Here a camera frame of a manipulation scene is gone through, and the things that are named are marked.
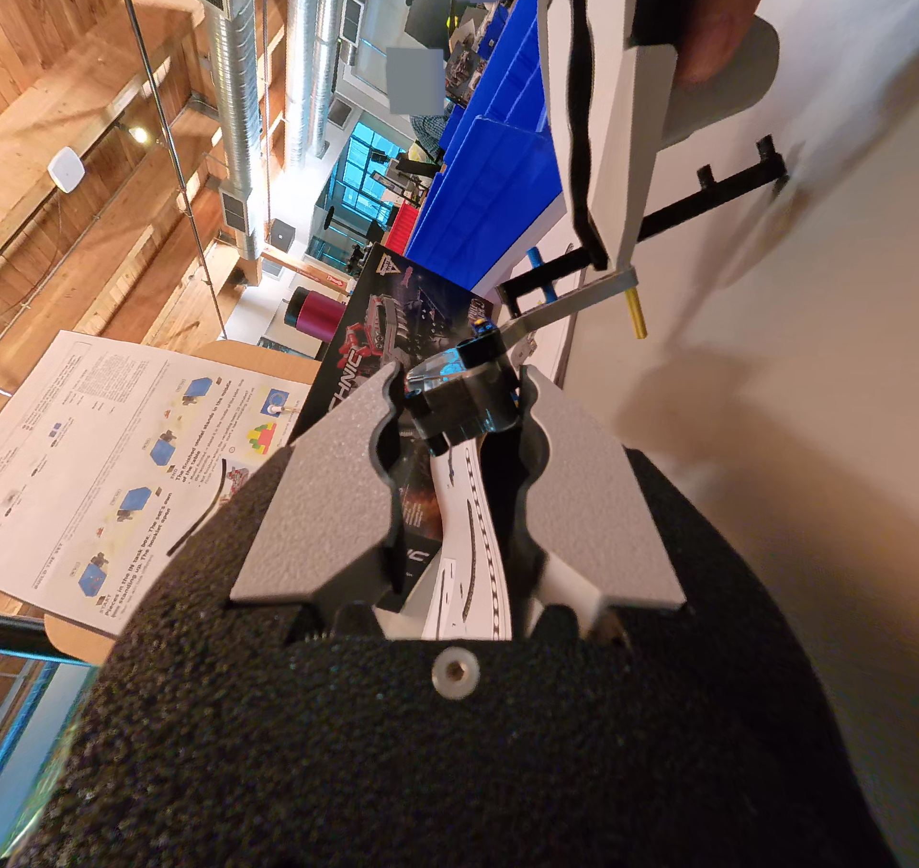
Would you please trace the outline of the long black toy beam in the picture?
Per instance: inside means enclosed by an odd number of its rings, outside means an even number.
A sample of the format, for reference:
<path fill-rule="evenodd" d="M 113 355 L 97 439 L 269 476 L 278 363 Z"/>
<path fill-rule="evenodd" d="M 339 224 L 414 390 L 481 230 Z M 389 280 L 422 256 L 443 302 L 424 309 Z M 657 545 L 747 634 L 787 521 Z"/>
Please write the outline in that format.
<path fill-rule="evenodd" d="M 759 155 L 757 164 L 723 180 L 714 178 L 710 165 L 699 169 L 696 172 L 699 192 L 646 215 L 640 223 L 636 244 L 667 232 L 771 182 L 786 180 L 786 163 L 783 156 L 775 150 L 773 135 L 758 139 L 756 148 Z M 496 289 L 501 302 L 509 309 L 511 317 L 516 319 L 522 315 L 519 307 L 522 296 L 586 269 L 590 264 L 585 248 L 574 248 L 556 259 L 531 268 L 530 271 L 511 277 Z"/>

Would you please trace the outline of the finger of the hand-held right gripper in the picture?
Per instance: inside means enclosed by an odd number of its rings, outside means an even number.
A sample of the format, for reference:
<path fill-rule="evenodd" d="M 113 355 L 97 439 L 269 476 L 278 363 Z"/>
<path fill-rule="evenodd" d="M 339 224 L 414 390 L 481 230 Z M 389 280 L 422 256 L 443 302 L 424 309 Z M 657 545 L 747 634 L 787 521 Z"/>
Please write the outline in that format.
<path fill-rule="evenodd" d="M 537 0 L 538 48 L 561 191 L 580 249 L 596 271 L 609 255 L 589 210 L 594 42 L 587 0 Z"/>
<path fill-rule="evenodd" d="M 660 148 L 676 45 L 631 45 L 636 0 L 587 0 L 594 42 L 589 210 L 608 253 L 630 265 Z"/>

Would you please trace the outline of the blue plastic storage bins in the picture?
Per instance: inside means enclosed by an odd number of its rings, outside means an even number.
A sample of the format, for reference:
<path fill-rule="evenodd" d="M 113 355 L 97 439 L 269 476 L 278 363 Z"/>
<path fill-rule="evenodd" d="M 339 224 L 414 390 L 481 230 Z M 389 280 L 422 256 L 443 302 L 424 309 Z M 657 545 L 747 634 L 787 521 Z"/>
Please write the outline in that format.
<path fill-rule="evenodd" d="M 405 257 L 477 294 L 505 282 L 565 214 L 538 46 L 538 0 L 516 0 L 458 120 Z"/>

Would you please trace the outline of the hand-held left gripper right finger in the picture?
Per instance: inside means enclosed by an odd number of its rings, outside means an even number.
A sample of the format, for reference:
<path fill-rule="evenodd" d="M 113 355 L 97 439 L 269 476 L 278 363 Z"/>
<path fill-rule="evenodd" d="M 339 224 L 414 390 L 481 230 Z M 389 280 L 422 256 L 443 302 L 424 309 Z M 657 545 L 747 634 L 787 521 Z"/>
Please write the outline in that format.
<path fill-rule="evenodd" d="M 623 445 L 532 365 L 521 368 L 512 614 L 568 610 L 580 638 L 612 609 L 677 610 L 686 596 Z"/>

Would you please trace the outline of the red plastic bin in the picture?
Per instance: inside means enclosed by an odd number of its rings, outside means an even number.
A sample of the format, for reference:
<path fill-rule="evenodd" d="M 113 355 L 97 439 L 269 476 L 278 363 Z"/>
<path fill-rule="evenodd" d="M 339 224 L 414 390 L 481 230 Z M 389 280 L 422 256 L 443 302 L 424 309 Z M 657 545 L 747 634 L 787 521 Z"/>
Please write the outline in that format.
<path fill-rule="evenodd" d="M 419 214 L 419 208 L 408 202 L 394 208 L 382 241 L 385 247 L 397 254 L 404 254 Z"/>

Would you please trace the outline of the thin metal rod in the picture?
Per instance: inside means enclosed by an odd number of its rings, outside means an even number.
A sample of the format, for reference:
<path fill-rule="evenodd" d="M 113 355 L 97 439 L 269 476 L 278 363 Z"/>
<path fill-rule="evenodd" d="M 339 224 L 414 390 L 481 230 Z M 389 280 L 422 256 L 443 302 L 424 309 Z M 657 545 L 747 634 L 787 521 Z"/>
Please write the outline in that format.
<path fill-rule="evenodd" d="M 131 26 L 135 44 L 137 46 L 137 49 L 139 51 L 139 54 L 142 60 L 146 82 L 149 85 L 149 88 L 152 93 L 152 97 L 155 102 L 155 109 L 157 112 L 157 117 L 158 117 L 159 125 L 161 128 L 161 134 L 166 144 L 166 148 L 167 148 L 167 152 L 169 155 L 169 159 L 171 161 L 172 169 L 173 169 L 173 172 L 175 173 L 175 177 L 177 180 L 180 202 L 183 205 L 184 213 L 190 224 L 192 236 L 193 236 L 196 248 L 197 248 L 199 263 L 204 272 L 204 280 L 211 294 L 214 311 L 216 313 L 218 324 L 220 327 L 220 332 L 221 332 L 220 339 L 228 340 L 229 337 L 227 335 L 224 318 L 220 310 L 217 292 L 216 292 L 216 289 L 213 283 L 213 277 L 212 277 L 210 268 L 207 264 L 205 250 L 202 244 L 201 234 L 200 234 L 199 227 L 198 227 L 198 222 L 194 216 L 193 207 L 190 201 L 188 185 L 184 178 L 184 174 L 182 171 L 180 158 L 178 156 L 178 150 L 176 147 L 175 139 L 171 132 L 171 127 L 167 120 L 164 104 L 162 102 L 162 98 L 161 98 L 158 86 L 156 84 L 155 70 L 153 68 L 152 61 L 151 61 L 151 58 L 147 50 L 147 46 L 144 41 L 144 35 L 141 29 L 141 24 L 138 20 L 137 12 L 136 12 L 133 0 L 123 0 L 123 4 L 125 6 L 125 12 L 127 14 L 129 24 Z"/>

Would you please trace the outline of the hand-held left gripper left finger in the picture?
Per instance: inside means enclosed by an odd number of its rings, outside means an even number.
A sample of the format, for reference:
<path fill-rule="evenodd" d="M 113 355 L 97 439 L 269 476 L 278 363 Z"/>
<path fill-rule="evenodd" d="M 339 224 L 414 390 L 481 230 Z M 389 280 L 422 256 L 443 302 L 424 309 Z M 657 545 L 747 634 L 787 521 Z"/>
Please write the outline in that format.
<path fill-rule="evenodd" d="M 403 591 L 400 454 L 403 367 L 390 361 L 298 437 L 229 598 L 305 603 L 323 621 L 351 602 Z"/>

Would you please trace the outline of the silver ventilation duct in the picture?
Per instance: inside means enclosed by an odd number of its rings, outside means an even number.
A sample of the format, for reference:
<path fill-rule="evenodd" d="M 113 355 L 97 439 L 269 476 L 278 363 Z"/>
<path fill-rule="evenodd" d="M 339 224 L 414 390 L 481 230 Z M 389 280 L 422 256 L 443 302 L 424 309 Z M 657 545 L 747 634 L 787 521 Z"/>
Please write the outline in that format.
<path fill-rule="evenodd" d="M 285 78 L 285 168 L 304 170 L 309 158 L 305 128 L 311 88 L 311 56 L 317 0 L 288 0 Z"/>
<path fill-rule="evenodd" d="M 267 194 L 261 155 L 256 0 L 199 0 L 210 41 L 212 80 L 222 127 L 226 224 L 242 259 L 256 262 L 265 242 Z"/>
<path fill-rule="evenodd" d="M 305 140 L 308 154 L 316 159 L 327 150 L 326 128 L 335 89 L 339 45 L 355 47 L 365 0 L 317 0 L 314 45 L 311 56 L 309 108 Z"/>

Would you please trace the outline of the dark toy set box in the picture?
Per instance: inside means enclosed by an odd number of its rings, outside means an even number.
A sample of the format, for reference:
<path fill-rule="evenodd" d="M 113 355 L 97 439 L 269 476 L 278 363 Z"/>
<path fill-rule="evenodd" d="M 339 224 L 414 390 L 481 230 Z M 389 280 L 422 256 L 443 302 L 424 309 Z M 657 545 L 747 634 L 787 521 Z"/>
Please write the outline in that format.
<path fill-rule="evenodd" d="M 299 436 L 353 395 L 385 364 L 406 370 L 472 334 L 477 319 L 492 318 L 494 304 L 406 258 L 374 245 L 328 342 L 316 378 L 294 426 Z M 442 521 L 431 475 L 431 457 L 412 417 L 399 419 L 397 484 L 408 552 L 405 591 L 391 590 L 381 609 L 397 613 L 442 545 Z"/>

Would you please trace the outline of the grey toy motor assembly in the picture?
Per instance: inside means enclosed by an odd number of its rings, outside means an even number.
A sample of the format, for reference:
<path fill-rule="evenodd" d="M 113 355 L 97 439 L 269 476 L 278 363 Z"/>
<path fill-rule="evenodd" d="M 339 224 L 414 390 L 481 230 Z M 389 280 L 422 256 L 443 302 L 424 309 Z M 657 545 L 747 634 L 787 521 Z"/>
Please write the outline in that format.
<path fill-rule="evenodd" d="M 469 338 L 410 369 L 405 402 L 431 453 L 440 456 L 466 440 L 517 425 L 515 395 L 521 382 L 511 364 L 511 349 L 528 334 L 637 285 L 634 268 L 604 275 L 500 327 L 481 321 Z"/>

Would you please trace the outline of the maroon tumbler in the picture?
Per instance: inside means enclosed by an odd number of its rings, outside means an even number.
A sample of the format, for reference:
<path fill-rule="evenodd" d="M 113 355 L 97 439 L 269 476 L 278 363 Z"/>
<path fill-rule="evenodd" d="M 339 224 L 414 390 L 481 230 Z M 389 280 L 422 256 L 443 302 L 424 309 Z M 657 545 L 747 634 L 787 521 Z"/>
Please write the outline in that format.
<path fill-rule="evenodd" d="M 300 333 L 329 344 L 335 337 L 346 309 L 345 302 L 300 286 L 291 293 L 284 313 L 284 323 Z"/>

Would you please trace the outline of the blue connector pin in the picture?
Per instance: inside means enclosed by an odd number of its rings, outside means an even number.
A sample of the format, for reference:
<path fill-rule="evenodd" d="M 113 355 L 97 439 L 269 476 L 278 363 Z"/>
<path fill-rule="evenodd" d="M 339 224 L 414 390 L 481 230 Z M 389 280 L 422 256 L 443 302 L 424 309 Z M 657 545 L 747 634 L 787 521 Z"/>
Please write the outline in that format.
<path fill-rule="evenodd" d="M 540 272 L 544 267 L 544 260 L 538 247 L 534 246 L 527 250 L 527 258 L 531 265 L 531 273 Z M 543 283 L 540 288 L 542 293 L 542 302 L 549 304 L 557 302 L 558 296 L 555 290 L 554 281 L 549 280 Z"/>

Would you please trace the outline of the printed instruction sheet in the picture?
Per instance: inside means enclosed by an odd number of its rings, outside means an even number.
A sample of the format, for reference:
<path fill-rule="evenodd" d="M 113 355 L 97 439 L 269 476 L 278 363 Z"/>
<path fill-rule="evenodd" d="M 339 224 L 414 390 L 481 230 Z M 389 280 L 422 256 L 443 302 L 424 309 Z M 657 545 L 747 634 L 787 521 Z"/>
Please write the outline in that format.
<path fill-rule="evenodd" d="M 116 637 L 178 550 L 292 438 L 311 359 L 242 367 L 60 332 L 2 409 L 2 592 Z"/>

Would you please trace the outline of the open instruction booklet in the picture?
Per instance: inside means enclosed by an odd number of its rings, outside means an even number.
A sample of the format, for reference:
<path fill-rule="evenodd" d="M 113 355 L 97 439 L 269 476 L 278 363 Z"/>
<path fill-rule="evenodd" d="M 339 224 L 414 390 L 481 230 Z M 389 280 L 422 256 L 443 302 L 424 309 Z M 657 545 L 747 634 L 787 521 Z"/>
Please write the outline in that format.
<path fill-rule="evenodd" d="M 524 478 L 520 395 L 521 388 L 513 428 L 466 440 L 440 456 L 424 441 L 443 532 L 422 638 L 506 641 L 526 630 L 512 614 L 512 515 Z M 405 392 L 404 404 L 413 419 Z"/>

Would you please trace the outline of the white ceiling access point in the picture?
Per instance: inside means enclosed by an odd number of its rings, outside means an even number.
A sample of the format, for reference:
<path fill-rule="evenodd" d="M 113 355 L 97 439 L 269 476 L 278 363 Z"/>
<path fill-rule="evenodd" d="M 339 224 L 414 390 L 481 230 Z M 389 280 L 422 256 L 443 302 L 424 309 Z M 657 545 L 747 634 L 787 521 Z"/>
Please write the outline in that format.
<path fill-rule="evenodd" d="M 64 194 L 75 191 L 86 176 L 86 167 L 80 155 L 70 147 L 57 151 L 47 166 L 55 187 Z"/>

